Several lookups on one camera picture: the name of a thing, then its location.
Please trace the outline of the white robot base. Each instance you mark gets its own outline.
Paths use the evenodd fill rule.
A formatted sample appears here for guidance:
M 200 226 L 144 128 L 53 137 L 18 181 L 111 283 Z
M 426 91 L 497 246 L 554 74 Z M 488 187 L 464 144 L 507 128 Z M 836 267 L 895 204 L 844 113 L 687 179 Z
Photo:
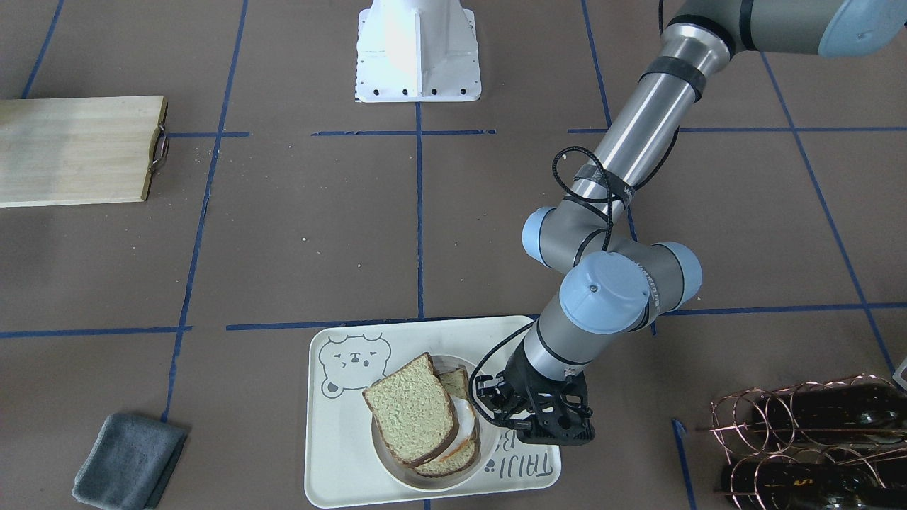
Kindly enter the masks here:
M 354 100 L 477 101 L 475 16 L 460 1 L 373 1 L 359 12 Z

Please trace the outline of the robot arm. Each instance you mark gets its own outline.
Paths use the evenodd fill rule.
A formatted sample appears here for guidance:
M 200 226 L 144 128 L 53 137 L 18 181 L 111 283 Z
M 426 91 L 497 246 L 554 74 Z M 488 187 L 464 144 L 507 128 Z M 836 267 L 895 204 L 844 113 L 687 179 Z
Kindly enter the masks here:
M 615 234 L 614 224 L 666 161 L 707 81 L 742 52 L 874 54 L 904 25 L 903 1 L 684 2 L 599 145 L 566 147 L 553 158 L 563 199 L 528 217 L 522 245 L 563 281 L 538 319 L 512 333 L 519 344 L 502 371 L 470 375 L 468 398 L 479 416 L 525 443 L 589 442 L 584 371 L 615 340 L 701 288 L 701 264 L 689 248 L 642 244 Z

